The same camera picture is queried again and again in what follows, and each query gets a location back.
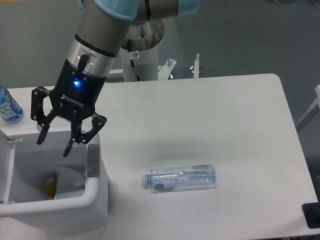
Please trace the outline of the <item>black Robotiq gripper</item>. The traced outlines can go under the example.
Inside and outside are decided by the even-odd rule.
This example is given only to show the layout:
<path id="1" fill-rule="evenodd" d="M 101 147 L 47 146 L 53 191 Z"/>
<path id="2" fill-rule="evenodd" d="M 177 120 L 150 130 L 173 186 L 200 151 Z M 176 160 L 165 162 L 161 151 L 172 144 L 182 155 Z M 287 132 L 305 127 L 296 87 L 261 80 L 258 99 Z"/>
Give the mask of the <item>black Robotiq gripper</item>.
<path id="1" fill-rule="evenodd" d="M 107 122 L 106 117 L 95 112 L 95 103 L 106 78 L 86 72 L 85 67 L 88 63 L 87 58 L 81 58 L 77 66 L 65 60 L 55 87 L 51 91 L 39 86 L 31 92 L 30 117 L 37 121 L 36 129 L 40 131 L 37 145 L 45 141 L 50 123 L 57 115 L 70 121 L 71 137 L 63 152 L 64 157 L 69 155 L 73 146 L 89 143 Z M 48 96 L 53 110 L 45 115 L 44 98 Z M 92 118 L 92 129 L 83 133 L 83 120 L 89 117 Z"/>

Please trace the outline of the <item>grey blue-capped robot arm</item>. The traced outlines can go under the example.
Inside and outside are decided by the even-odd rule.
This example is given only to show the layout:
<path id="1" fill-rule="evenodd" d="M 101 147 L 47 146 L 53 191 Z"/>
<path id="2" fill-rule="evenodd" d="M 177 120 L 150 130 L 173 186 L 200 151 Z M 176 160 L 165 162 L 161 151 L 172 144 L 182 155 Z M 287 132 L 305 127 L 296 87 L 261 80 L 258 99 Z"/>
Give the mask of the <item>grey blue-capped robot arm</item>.
<path id="1" fill-rule="evenodd" d="M 67 156 L 73 146 L 87 144 L 106 124 L 95 104 L 133 24 L 184 16 L 198 10 L 198 0 L 81 0 L 83 16 L 53 89 L 31 93 L 30 117 L 37 122 L 40 145 L 54 118 L 70 122 Z"/>

